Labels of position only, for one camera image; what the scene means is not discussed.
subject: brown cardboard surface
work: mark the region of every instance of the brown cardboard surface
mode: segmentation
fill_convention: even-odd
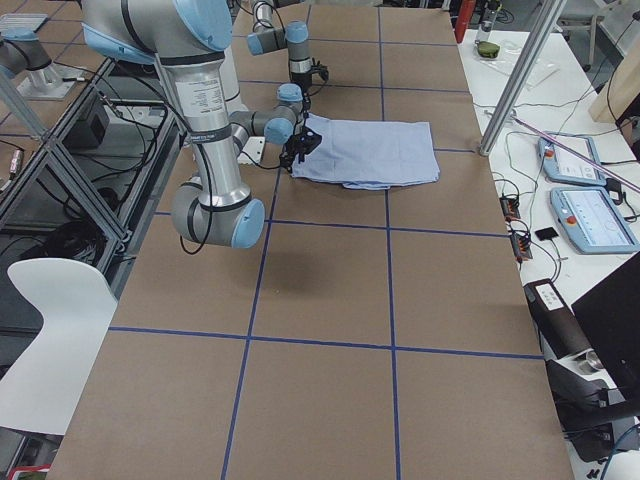
[[[62,2],[50,2],[48,0],[28,0],[18,9],[18,13],[46,13],[53,15],[63,6]]]
[[[388,344],[386,234],[272,225],[254,333]]]
[[[82,20],[82,10],[76,2],[65,2],[65,6],[56,12],[55,20]]]
[[[2,10],[0,10],[0,14],[4,15],[5,13],[14,12],[18,8],[20,8],[23,3],[24,0],[3,0]]]
[[[398,353],[404,480],[572,480],[544,362]]]
[[[227,478],[395,478],[389,352],[252,343]]]
[[[380,46],[377,43],[311,40],[313,56],[329,68],[329,85],[380,86]],[[321,83],[319,77],[314,83]]]
[[[218,477],[243,348],[108,333],[47,479]]]
[[[377,88],[326,86],[312,98],[311,111],[334,120],[379,121],[382,120],[382,95]]]
[[[254,57],[245,38],[235,37],[231,45],[239,80],[286,83],[289,81],[287,51],[279,50]]]
[[[489,160],[461,152],[436,157],[436,183],[389,191],[391,226],[505,234]]]
[[[382,63],[385,87],[469,91],[457,46],[383,45]]]
[[[113,325],[246,334],[261,245],[262,240],[247,250],[209,246],[187,255],[171,218],[156,215]]]
[[[381,8],[383,42],[455,45],[449,12],[415,8]]]
[[[380,40],[378,9],[372,7],[312,5],[308,24],[312,39]]]
[[[67,65],[87,68],[95,72],[105,61],[105,58],[86,45],[70,45],[56,61],[66,63]]]
[[[80,33],[82,26],[80,22],[67,22],[50,20],[38,30],[38,38],[41,42],[62,42],[70,43]]]
[[[475,151],[482,135],[468,93],[385,90],[385,120],[430,122],[436,148]]]
[[[391,232],[398,345],[540,355],[509,240]]]
[[[282,174],[274,218],[384,227],[384,192],[349,190]]]

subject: table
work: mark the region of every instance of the table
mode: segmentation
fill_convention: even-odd
[[[168,216],[183,152],[48,478],[572,478],[448,14],[281,14],[331,71],[313,111],[431,121],[440,181],[242,166],[262,239],[190,257]],[[243,100],[267,108],[286,54],[250,58],[249,25]]]
[[[489,116],[485,112],[492,111],[492,108],[485,106],[496,105],[504,90],[507,77],[489,68],[479,60],[474,51],[474,33],[467,32],[459,50],[469,81],[469,88],[476,104],[476,116],[481,130],[484,130],[489,122]],[[491,41],[503,45],[504,42],[511,42],[522,46],[526,41],[527,35],[526,32],[494,31],[491,33]],[[522,91],[516,101],[515,109],[517,115],[542,130],[557,131],[562,127],[563,132],[594,135],[596,149],[602,161],[611,162],[633,159],[633,154],[613,124],[595,123],[591,120],[588,109],[597,95],[593,92],[580,64],[571,53],[562,36],[560,34],[550,35],[540,56],[543,64],[553,64],[554,68],[557,67],[557,70],[539,85],[533,88],[525,88]],[[580,98],[584,93],[588,93],[588,95],[577,106],[575,103],[564,107],[549,106],[563,105],[566,102]],[[542,105],[522,105],[525,103]],[[574,107],[576,107],[575,112],[569,118]],[[521,192],[532,191],[533,183],[511,168],[509,155],[506,151],[506,142],[509,142],[513,165],[521,172],[535,178],[540,170],[537,137],[512,134],[511,132],[526,132],[526,130],[517,127],[515,124],[505,126],[489,156],[491,168],[496,172],[495,178],[507,178],[514,181],[520,187]],[[636,184],[640,182],[640,168],[638,168],[637,164],[610,168],[615,169],[617,173]],[[501,183],[497,182],[498,192],[502,191]],[[560,277],[555,282],[555,285],[567,304],[571,305],[590,290],[593,285],[628,260],[630,256],[578,254],[558,227],[555,215],[549,205],[549,191],[557,186],[559,184],[552,183],[544,178],[544,175],[541,175],[533,203],[532,195],[523,195],[521,197],[520,210],[524,221],[532,231],[554,226],[560,232],[561,235],[555,240],[555,243],[560,257],[564,260],[562,261]],[[513,192],[510,186],[505,188],[507,193]],[[634,208],[640,206],[640,199],[632,193],[629,194],[629,201]],[[631,224],[630,226],[638,237],[640,235],[640,226],[637,224]],[[548,242],[546,242],[547,245],[544,243],[539,242],[541,246],[549,249],[555,257],[555,251],[548,245]],[[520,277],[523,284],[542,278],[550,278],[552,275],[553,264],[551,259],[538,247],[533,248],[533,255],[532,261],[524,262],[522,265]],[[571,365],[571,363],[564,362],[567,367],[576,371],[575,365]],[[594,374],[587,376],[587,378],[589,380],[606,378],[611,384],[611,379],[606,374]],[[595,463],[582,463],[575,455],[575,452],[573,453],[572,463],[576,478],[583,478],[592,468],[602,468]],[[640,465],[640,454],[638,452],[629,452],[616,456],[615,461],[612,463],[612,468],[607,473],[607,480],[628,479],[630,478],[628,475],[631,472],[637,471],[638,465]]]

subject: light blue cloth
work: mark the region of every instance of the light blue cloth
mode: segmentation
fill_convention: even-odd
[[[310,115],[307,126],[322,135],[322,143],[303,163],[293,163],[293,177],[386,190],[435,182],[440,176],[427,122],[357,122]]]

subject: metal frame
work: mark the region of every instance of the metal frame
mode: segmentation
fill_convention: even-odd
[[[535,65],[544,44],[547,42],[549,34],[555,28],[556,21],[566,3],[567,0],[545,0],[542,5],[540,14],[536,18],[536,22],[531,30],[531,34],[522,48],[520,58],[518,58],[515,67],[513,67],[513,73],[507,81],[504,92],[484,132],[484,136],[478,147],[478,153],[480,153],[480,155],[488,156],[498,140],[500,131],[507,117],[511,115],[511,110],[527,82],[529,73],[531,73],[531,69]]]

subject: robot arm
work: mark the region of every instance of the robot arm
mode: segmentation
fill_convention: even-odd
[[[289,79],[302,90],[305,110],[310,107],[309,89],[312,77],[318,74],[326,83],[329,70],[311,58],[307,24],[300,21],[283,27],[274,27],[273,12],[276,8],[299,3],[296,0],[251,0],[255,19],[253,33],[247,36],[249,51],[253,55],[274,52],[286,48],[289,54]]]
[[[231,124],[220,76],[232,39],[224,0],[85,0],[83,10],[89,46],[142,64],[153,64],[157,55],[173,87],[174,107],[187,123],[199,171],[175,196],[175,228],[198,243],[253,246],[265,212],[240,178],[237,156],[246,139],[239,129],[264,131],[267,141],[286,143],[303,123],[300,101],[281,100],[282,108],[268,115],[251,113],[260,126],[239,112]]]
[[[46,90],[62,84],[51,58],[35,33],[27,28],[6,30],[0,38],[0,72],[14,78],[27,71],[36,89]]]

